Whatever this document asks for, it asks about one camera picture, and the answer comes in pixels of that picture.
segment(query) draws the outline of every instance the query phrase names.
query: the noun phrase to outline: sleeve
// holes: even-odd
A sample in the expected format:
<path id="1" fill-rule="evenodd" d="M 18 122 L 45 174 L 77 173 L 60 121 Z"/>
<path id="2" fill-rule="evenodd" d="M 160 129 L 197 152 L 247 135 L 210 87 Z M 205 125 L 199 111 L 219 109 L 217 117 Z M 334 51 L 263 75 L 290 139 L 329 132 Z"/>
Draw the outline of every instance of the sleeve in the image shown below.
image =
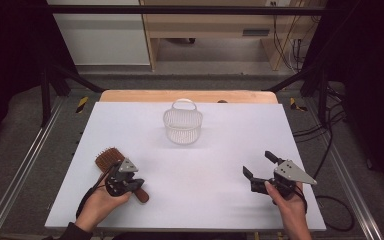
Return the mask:
<path id="1" fill-rule="evenodd" d="M 89 240 L 93 233 L 88 233 L 77 227 L 74 223 L 70 222 L 67 229 L 58 240 Z M 52 237 L 47 237 L 43 240 L 53 240 Z"/>

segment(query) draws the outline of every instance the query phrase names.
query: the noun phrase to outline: human hand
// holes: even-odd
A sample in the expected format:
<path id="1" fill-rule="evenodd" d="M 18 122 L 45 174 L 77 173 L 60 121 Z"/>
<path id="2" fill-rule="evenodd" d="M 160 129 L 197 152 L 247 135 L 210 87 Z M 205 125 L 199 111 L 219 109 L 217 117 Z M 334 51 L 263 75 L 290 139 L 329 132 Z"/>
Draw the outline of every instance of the human hand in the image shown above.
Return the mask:
<path id="1" fill-rule="evenodd" d="M 105 184 L 105 179 L 106 177 L 102 179 L 99 186 Z M 86 232 L 92 232 L 115 208 L 127 202 L 131 195 L 132 192 L 127 192 L 119 197 L 113 197 L 105 187 L 98 187 L 87 199 L 74 224 Z"/>
<path id="2" fill-rule="evenodd" d="M 303 200 L 295 193 L 292 193 L 287 199 L 284 199 L 279 191 L 268 181 L 264 182 L 267 193 L 276 203 L 282 216 L 283 227 L 289 238 L 311 239 L 310 231 L 308 230 L 307 220 L 305 218 L 305 206 Z M 297 182 L 297 187 L 302 188 L 302 183 Z"/>

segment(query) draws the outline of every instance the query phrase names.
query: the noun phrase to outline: gray floor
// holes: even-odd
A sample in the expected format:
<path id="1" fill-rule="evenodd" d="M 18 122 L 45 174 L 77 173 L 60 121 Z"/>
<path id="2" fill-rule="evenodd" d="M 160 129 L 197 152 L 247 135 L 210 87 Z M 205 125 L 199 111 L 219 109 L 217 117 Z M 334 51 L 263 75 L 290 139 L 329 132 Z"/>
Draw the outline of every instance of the gray floor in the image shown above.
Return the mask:
<path id="1" fill-rule="evenodd" d="M 196 45 L 191 46 L 183 43 L 183 40 L 169 39 L 161 46 L 159 65 L 157 66 L 159 68 L 155 72 L 140 68 L 135 69 L 134 67 L 114 67 L 112 69 L 116 71 L 112 73 L 128 69 L 123 75 L 120 75 L 119 72 L 115 75 L 108 74 L 108 69 L 103 71 L 103 68 L 86 67 L 82 71 L 84 70 L 84 76 L 90 81 L 111 89 L 261 90 L 273 86 L 290 74 L 288 70 L 268 71 L 266 57 L 251 54 L 254 51 L 262 52 L 258 41 L 237 44 L 237 49 L 245 47 L 252 49 L 250 46 L 255 48 L 254 51 L 250 50 L 248 53 L 245 53 L 246 51 L 231 51 L 232 54 L 236 54 L 236 57 L 240 59 L 239 61 L 226 55 L 229 52 L 228 49 L 233 49 L 233 45 L 235 43 L 232 40 L 217 42 L 197 39 Z M 203 66 L 206 65 L 211 65 L 211 67 L 204 68 Z M 258 66 L 261 66 L 262 69 L 266 68 L 266 70 L 258 72 L 257 70 L 260 69 Z M 46 142 L 41 146 L 36 162 L 23 182 L 23 187 L 2 224 L 1 234 L 60 234 L 57 231 L 45 229 L 43 227 L 44 222 L 49 213 L 49 206 L 58 193 L 69 167 L 72 153 L 77 148 L 76 142 L 80 140 L 81 132 L 86 126 L 93 102 L 99 99 L 99 94 L 85 90 L 73 82 L 70 82 L 70 85 L 73 87 L 73 91 L 68 98 L 63 98 L 61 113 Z M 279 102 L 284 105 L 293 132 L 308 129 L 317 124 L 310 111 L 290 108 L 291 97 L 296 99 L 299 106 L 306 106 L 312 102 L 312 99 L 300 97 L 296 90 L 299 89 L 299 85 L 300 83 L 297 83 L 277 94 Z M 83 96 L 89 96 L 89 101 L 82 113 L 75 113 L 77 104 Z M 0 199 L 40 130 L 40 100 L 39 88 L 33 88 L 15 96 L 10 103 L 10 112 L 1 124 Z M 328 105 L 332 106 L 334 103 L 335 100 L 330 99 Z M 333 135 L 334 144 L 384 238 L 384 176 L 380 172 L 367 169 L 366 157 L 346 121 L 335 124 Z M 300 142 L 309 137 L 311 136 L 300 137 L 296 141 L 306 171 L 312 175 L 322 158 L 326 145 L 320 136 L 310 141 Z M 313 187 L 316 194 L 341 199 L 348 207 L 352 205 L 339 181 L 330 155 L 317 180 L 319 185 Z M 326 222 L 337 227 L 346 227 L 350 223 L 348 213 L 341 205 L 332 201 L 321 202 L 321 211 Z M 366 239 L 362 230 L 364 226 L 361 225 L 364 221 L 361 219 L 356 221 L 354 228 L 348 232 L 328 228 L 325 232 L 314 233 L 313 237 L 315 239 Z M 264 232 L 261 234 L 261 239 L 277 239 L 277 233 Z"/>

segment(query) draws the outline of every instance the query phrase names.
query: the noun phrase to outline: white wall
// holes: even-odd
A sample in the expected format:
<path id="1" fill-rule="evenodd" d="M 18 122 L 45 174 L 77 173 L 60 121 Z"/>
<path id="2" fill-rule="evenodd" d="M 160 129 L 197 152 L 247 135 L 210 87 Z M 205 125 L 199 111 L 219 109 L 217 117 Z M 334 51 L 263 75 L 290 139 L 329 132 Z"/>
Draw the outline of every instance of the white wall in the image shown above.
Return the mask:
<path id="1" fill-rule="evenodd" d="M 139 5 L 138 0 L 48 0 L 49 4 Z M 149 65 L 142 17 L 54 14 L 76 65 Z"/>

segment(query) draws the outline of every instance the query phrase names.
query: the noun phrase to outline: white tabletop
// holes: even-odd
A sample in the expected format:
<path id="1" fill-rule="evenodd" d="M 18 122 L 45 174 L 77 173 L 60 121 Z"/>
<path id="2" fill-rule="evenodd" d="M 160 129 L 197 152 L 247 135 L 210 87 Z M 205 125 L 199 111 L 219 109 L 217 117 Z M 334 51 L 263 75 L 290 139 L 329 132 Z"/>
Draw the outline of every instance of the white tabletop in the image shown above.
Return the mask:
<path id="1" fill-rule="evenodd" d="M 201 137 L 192 145 L 170 142 L 164 111 L 171 103 L 96 103 L 52 210 L 48 228 L 65 228 L 100 170 L 96 156 L 116 147 L 139 168 L 136 178 L 150 200 L 132 195 L 99 227 L 130 231 L 258 231 L 282 229 L 267 195 L 250 191 L 242 174 L 271 178 L 276 167 L 266 150 L 304 169 L 280 104 L 197 103 Z M 310 230 L 325 230 L 314 193 L 304 186 Z"/>

